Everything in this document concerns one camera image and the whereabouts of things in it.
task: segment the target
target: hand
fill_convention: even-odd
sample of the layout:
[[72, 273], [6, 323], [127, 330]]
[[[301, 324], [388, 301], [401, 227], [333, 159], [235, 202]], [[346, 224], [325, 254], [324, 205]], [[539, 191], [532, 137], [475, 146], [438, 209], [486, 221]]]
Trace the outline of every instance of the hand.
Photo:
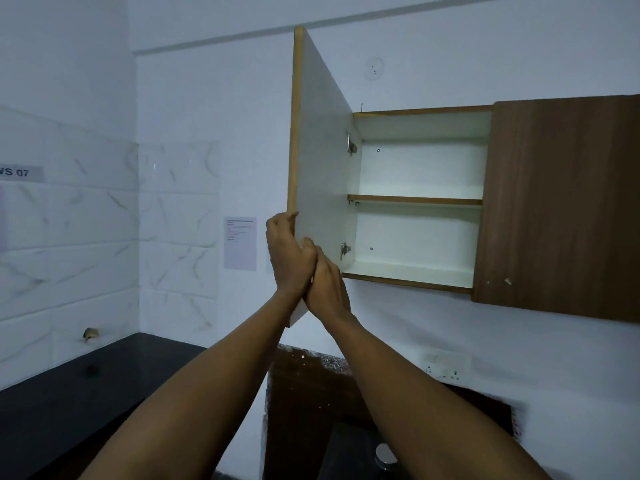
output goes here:
[[302, 247], [291, 233], [298, 212], [282, 212], [267, 221], [267, 244], [278, 290], [299, 294], [307, 290], [316, 268], [316, 247], [305, 237]]
[[340, 269], [316, 246], [317, 263], [305, 302], [324, 327], [329, 329], [338, 321], [356, 321], [351, 314], [351, 302], [342, 281]]

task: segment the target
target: person's right hand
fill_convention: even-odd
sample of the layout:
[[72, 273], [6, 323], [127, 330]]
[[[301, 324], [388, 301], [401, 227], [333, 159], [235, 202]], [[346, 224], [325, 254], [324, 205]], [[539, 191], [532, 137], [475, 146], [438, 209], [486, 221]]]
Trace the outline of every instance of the person's right hand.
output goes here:
[[340, 269], [324, 255], [320, 246], [316, 246], [316, 254], [316, 272], [305, 296], [309, 311], [325, 328], [339, 321], [355, 319]]

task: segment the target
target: power outlet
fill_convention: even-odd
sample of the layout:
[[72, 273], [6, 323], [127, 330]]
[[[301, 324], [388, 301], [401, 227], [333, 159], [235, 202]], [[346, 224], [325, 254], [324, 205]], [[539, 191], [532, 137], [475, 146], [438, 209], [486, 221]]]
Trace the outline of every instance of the power outlet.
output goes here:
[[428, 375], [441, 382], [469, 386], [471, 355], [424, 348], [417, 365]]

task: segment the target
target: metal hinge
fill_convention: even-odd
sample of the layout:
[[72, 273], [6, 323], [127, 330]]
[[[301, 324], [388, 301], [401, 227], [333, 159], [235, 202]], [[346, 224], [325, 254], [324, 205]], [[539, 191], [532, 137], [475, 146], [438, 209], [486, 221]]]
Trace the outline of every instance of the metal hinge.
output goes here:
[[342, 261], [342, 256], [347, 254], [351, 250], [351, 246], [347, 246], [346, 242], [343, 242], [340, 246], [340, 261]]
[[351, 133], [347, 133], [347, 152], [348, 154], [358, 152], [358, 147], [351, 141]]

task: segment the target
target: cabinet door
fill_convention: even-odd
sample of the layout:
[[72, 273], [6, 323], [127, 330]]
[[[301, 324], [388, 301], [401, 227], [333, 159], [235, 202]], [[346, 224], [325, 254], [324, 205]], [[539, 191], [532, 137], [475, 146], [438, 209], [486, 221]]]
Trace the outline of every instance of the cabinet door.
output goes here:
[[640, 96], [493, 108], [472, 299], [640, 321]]
[[[294, 235], [308, 236], [340, 268], [354, 252], [341, 255], [343, 242], [353, 246], [356, 234], [353, 176], [359, 174], [360, 145], [353, 113], [304, 28], [294, 34], [289, 143], [288, 210], [299, 210]], [[292, 323], [306, 309], [298, 308]]]

